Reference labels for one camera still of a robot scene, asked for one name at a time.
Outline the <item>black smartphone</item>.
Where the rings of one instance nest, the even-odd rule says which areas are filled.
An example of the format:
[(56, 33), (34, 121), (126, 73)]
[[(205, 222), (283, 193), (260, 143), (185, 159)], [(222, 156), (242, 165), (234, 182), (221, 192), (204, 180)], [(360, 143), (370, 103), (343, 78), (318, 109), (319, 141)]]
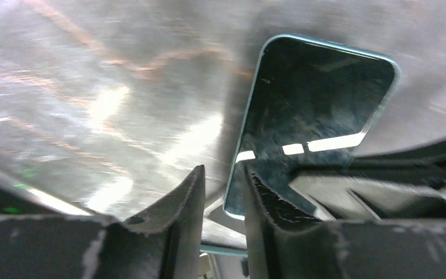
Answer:
[(282, 198), (308, 214), (315, 206), (290, 183), (306, 169), (351, 164), (380, 117), (400, 68), (351, 46), (279, 34), (260, 51), (223, 211), (244, 219), (244, 170), (254, 169)]

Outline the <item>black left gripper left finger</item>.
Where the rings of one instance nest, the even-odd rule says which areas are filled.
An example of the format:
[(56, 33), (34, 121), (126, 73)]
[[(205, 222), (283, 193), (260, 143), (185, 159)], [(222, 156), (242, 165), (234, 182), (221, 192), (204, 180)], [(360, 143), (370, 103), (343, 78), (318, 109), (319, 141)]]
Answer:
[(0, 278), (195, 278), (205, 168), (119, 220), (0, 175)]

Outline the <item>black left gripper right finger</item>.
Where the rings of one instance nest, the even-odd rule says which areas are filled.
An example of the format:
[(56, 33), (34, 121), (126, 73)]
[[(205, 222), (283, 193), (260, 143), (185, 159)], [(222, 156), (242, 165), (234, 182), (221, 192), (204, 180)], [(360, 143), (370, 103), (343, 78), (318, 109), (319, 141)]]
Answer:
[(245, 175), (251, 278), (446, 278), (446, 219), (318, 221)]

